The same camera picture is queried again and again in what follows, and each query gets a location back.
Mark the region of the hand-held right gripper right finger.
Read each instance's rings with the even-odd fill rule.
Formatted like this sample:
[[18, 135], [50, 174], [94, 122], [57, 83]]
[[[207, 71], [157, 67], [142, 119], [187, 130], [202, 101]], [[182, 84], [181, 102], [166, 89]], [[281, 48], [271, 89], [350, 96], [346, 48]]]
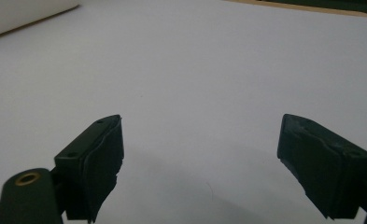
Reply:
[[311, 119], [283, 116], [277, 157], [324, 217], [367, 213], [367, 151]]

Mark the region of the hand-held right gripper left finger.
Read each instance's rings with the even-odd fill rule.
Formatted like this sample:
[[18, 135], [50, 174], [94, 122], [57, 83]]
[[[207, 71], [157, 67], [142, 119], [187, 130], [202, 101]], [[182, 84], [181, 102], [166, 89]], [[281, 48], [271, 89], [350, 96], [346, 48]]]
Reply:
[[124, 159], [121, 116], [98, 119], [54, 157], [70, 220], [94, 222]]

